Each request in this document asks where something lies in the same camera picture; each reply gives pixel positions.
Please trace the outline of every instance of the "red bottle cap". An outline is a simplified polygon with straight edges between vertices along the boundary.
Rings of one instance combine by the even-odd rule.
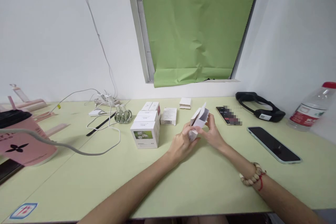
[[[322,87],[336,89],[336,82],[324,82]]]

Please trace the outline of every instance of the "green paper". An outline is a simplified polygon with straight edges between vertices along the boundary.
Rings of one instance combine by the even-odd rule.
[[[227,79],[253,0],[143,0],[154,86]]]

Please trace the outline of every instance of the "bottle label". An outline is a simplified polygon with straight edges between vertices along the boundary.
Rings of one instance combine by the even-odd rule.
[[[326,110],[308,107],[301,103],[294,114],[290,117],[290,120],[297,124],[311,127],[325,111]]]

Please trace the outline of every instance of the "small white box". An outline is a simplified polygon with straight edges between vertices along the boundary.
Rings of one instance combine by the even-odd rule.
[[[151,105],[152,105],[152,102],[148,101],[148,102],[145,103],[145,105],[142,107],[141,110],[149,110],[149,108],[151,107]]]
[[[177,108],[164,108],[161,116],[161,124],[176,126],[176,115]]]
[[[157,115],[158,112],[156,110],[140,110],[138,112],[138,116],[149,116],[149,115]],[[159,116],[157,116],[157,121],[159,123],[159,126],[160,126],[160,119],[159,119]]]
[[[158,122],[134,122],[131,133],[138,149],[152,149],[159,146]]]
[[[157,111],[152,111],[151,114],[145,114],[145,115],[137,115],[134,119],[134,122],[151,122],[151,121],[155,121],[157,122],[156,126],[156,130],[158,132],[160,132],[160,119],[157,115]]]
[[[161,117],[160,103],[157,101],[153,102],[148,110],[156,110],[159,117]]]
[[[134,122],[136,121],[157,121],[158,115],[155,111],[155,114],[145,114],[145,115],[137,115],[134,119]]]
[[[191,109],[191,98],[181,98],[180,109]]]
[[[209,116],[209,110],[205,107],[206,105],[207,103],[204,103],[201,108],[198,108],[198,110],[195,112],[195,114],[192,116],[190,120],[190,125],[199,126],[203,128]],[[196,139],[197,134],[198,133],[196,130],[189,131],[188,135],[189,135],[190,142],[193,142]]]

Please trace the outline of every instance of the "window frame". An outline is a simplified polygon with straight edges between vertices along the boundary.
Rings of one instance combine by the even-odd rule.
[[[146,18],[145,18],[145,12],[144,12],[144,5],[142,3],[142,0],[130,0],[131,2],[131,9],[133,14],[133,20],[135,25],[135,32],[136,37],[138,40],[139,45],[139,52],[140,52],[140,58],[141,58],[141,64],[142,64],[142,70],[145,78],[146,83],[153,83],[154,82],[154,64],[153,59],[151,55],[151,48],[149,45],[149,39],[148,39],[148,33],[147,33],[147,26],[146,26]],[[239,50],[237,53],[236,62],[234,63],[232,73],[228,79],[221,79],[221,80],[206,80],[205,82],[238,82],[238,80],[235,79],[237,69],[239,66],[241,54],[244,48],[246,35],[248,33],[252,14],[254,11],[254,7],[256,4],[256,0],[253,0],[253,4],[250,10],[250,14],[246,23],[245,31],[241,40],[241,44],[239,46]]]

